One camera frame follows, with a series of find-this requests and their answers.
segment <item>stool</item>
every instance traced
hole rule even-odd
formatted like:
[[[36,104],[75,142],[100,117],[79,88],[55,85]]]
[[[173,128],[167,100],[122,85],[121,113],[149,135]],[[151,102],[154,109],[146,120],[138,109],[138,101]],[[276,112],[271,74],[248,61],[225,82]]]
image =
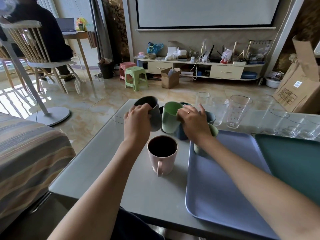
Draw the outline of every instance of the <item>stool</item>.
[[[144,74],[145,79],[140,78],[139,75]],[[145,84],[148,87],[148,80],[146,70],[143,67],[133,66],[128,67],[125,70],[125,87],[129,86],[134,89],[134,91],[139,91],[139,86]]]
[[[125,79],[126,69],[129,67],[135,67],[135,66],[136,66],[136,64],[134,62],[130,62],[130,61],[120,63],[120,66],[119,66],[120,81],[121,81],[121,79],[122,80]]]

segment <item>blue tray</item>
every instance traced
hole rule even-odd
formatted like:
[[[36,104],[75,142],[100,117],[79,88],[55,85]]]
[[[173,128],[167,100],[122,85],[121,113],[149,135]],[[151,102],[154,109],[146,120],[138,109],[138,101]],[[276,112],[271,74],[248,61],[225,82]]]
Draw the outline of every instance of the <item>blue tray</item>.
[[[254,137],[220,130],[217,139],[243,159],[271,174]],[[196,218],[260,236],[279,239],[211,157],[194,152],[190,142],[186,209]]]

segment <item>wooden chair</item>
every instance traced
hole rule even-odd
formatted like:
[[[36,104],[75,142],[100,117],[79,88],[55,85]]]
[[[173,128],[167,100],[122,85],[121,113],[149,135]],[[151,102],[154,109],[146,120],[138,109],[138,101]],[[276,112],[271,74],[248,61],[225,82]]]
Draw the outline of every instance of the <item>wooden chair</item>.
[[[20,59],[23,59],[23,60],[25,60],[25,62],[27,62],[25,57],[20,57]],[[26,88],[26,84],[24,83],[24,80],[22,79],[22,76],[21,76],[20,72],[18,71],[18,69],[16,69],[16,67],[15,67],[15,65],[13,63],[12,64],[13,64],[13,67],[14,67],[15,71],[14,72],[9,72],[6,62],[12,62],[12,60],[11,60],[10,56],[7,55],[7,53],[5,52],[5,50],[4,50],[4,48],[2,46],[0,46],[0,61],[2,62],[4,71],[6,73],[8,81],[10,83],[10,86],[12,88],[14,88],[14,84],[12,82],[11,75],[17,74],[22,86],[24,87],[24,89],[27,89]],[[30,68],[29,66],[27,67],[26,71],[31,71],[31,73],[28,73],[29,75],[34,74],[33,69]]]
[[[39,21],[26,20],[11,24],[2,18],[1,26],[3,29],[6,29],[9,32],[15,43],[21,49],[27,58],[28,66],[34,68],[38,92],[40,92],[39,79],[46,76],[55,76],[59,87],[63,92],[67,92],[67,89],[65,87],[65,81],[62,79],[74,75],[77,81],[81,83],[80,78],[70,66],[70,64],[76,64],[74,61],[67,60],[61,62],[51,62],[39,30],[39,28],[42,26]],[[71,70],[70,74],[58,75],[56,68],[63,65],[67,65],[67,67]],[[39,77],[39,71],[37,68],[51,68],[53,72],[50,74],[46,73],[46,75]]]

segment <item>brown floral wallpaper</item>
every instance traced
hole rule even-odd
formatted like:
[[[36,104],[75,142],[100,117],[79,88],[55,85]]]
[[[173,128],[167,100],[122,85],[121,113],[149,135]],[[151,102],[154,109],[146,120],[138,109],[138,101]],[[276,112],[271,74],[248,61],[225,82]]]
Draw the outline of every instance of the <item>brown floral wallpaper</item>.
[[[122,0],[102,0],[115,63],[130,61]]]
[[[299,40],[310,41],[313,49],[320,40],[320,0],[304,0],[297,19],[282,48],[274,70],[286,72],[291,65],[289,56],[295,53],[292,38],[297,35]]]

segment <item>striped sofa cover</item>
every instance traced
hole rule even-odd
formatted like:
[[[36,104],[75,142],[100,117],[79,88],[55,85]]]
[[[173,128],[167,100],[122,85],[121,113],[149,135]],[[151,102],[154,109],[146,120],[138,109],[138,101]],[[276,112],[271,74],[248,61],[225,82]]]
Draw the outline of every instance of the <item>striped sofa cover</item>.
[[[0,113],[0,233],[46,193],[75,155],[64,133]]]

